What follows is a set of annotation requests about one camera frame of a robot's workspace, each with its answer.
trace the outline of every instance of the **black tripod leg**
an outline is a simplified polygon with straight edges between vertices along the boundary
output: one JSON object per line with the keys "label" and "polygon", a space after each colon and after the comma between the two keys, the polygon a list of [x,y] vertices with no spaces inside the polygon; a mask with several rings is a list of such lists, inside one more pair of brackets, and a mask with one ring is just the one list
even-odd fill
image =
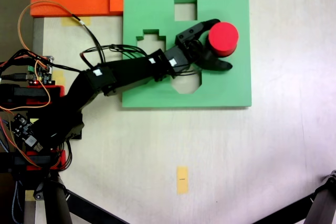
{"label": "black tripod leg", "polygon": [[303,220],[312,205],[314,194],[294,202],[281,210],[261,219],[254,224],[295,224]]}
{"label": "black tripod leg", "polygon": [[335,210],[335,194],[330,189],[324,189],[317,193],[304,224],[332,224]]}
{"label": "black tripod leg", "polygon": [[43,197],[48,224],[72,224],[62,184],[47,180],[43,187]]}
{"label": "black tripod leg", "polygon": [[70,212],[91,224],[129,224],[69,190],[68,195]]}

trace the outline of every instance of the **robotic arm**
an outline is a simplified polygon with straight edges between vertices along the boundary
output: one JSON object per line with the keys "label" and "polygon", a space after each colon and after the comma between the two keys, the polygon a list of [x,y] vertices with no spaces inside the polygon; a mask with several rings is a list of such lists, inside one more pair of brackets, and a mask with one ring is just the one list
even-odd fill
{"label": "robotic arm", "polygon": [[39,109],[44,116],[29,127],[34,142],[31,147],[36,151],[49,150],[80,134],[84,127],[81,110],[100,93],[110,96],[146,84],[151,79],[175,78],[193,63],[205,70],[230,70],[232,65],[218,59],[219,55],[211,48],[208,39],[205,45],[199,41],[204,32],[219,22],[211,19],[179,33],[176,45],[166,52],[159,49],[147,57],[100,63],[82,71],[66,96]]}

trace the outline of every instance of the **orange wire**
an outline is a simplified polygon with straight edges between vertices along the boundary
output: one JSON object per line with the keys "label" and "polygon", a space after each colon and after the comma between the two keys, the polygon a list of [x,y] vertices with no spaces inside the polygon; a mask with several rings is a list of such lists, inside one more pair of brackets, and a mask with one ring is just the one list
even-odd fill
{"label": "orange wire", "polygon": [[35,1],[35,2],[32,2],[31,4],[27,5],[26,8],[23,9],[23,11],[21,12],[20,16],[19,16],[19,20],[17,22],[17,33],[19,35],[19,39],[20,39],[20,42],[22,44],[22,46],[29,50],[29,48],[27,47],[27,45],[24,43],[23,39],[22,39],[22,35],[21,35],[21,21],[22,21],[22,17],[23,15],[26,13],[26,11],[33,5],[35,4],[38,4],[38,3],[51,3],[51,4],[54,4],[54,5],[58,5],[60,7],[62,7],[64,10],[66,10],[70,15],[72,15],[72,12],[66,8],[64,5],[61,5],[60,3],[57,3],[55,1],[51,1],[51,0],[39,0],[39,1]]}
{"label": "orange wire", "polygon": [[49,94],[48,90],[46,89],[46,87],[43,85],[43,83],[40,81],[40,79],[38,78],[38,75],[37,75],[36,67],[37,67],[37,64],[39,62],[40,61],[37,60],[36,63],[35,63],[35,75],[36,75],[37,80],[41,84],[41,86],[47,92],[47,95],[48,95],[48,98],[49,98],[48,102],[46,104],[42,105],[42,106],[20,106],[20,107],[16,107],[16,108],[12,108],[12,109],[7,109],[7,108],[4,108],[4,107],[0,106],[0,109],[5,110],[5,111],[11,111],[11,110],[17,110],[17,109],[25,109],[25,108],[27,108],[27,109],[37,109],[37,108],[43,108],[43,107],[48,106],[50,104],[50,101],[51,101],[50,94]]}

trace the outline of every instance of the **yellow tape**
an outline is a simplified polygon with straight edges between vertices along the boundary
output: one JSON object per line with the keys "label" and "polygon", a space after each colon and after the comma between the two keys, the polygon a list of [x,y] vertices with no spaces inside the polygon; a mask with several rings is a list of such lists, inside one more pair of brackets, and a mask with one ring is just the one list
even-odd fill
{"label": "yellow tape", "polygon": [[34,191],[33,190],[26,190],[26,201],[35,201],[34,198]]}
{"label": "yellow tape", "polygon": [[[91,17],[79,17],[86,26],[91,25]],[[81,24],[73,17],[62,17],[61,18],[62,26],[81,26]]]}
{"label": "yellow tape", "polygon": [[177,194],[186,194],[188,192],[188,167],[177,167]]}
{"label": "yellow tape", "polygon": [[56,85],[65,86],[65,78],[63,70],[52,70],[53,80]]}

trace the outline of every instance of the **square hole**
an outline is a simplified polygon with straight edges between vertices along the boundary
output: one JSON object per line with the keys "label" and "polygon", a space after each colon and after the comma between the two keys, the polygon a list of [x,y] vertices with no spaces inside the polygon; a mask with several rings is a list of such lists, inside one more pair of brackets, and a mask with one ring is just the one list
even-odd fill
{"label": "square hole", "polygon": [[175,21],[197,20],[197,0],[174,0]]}

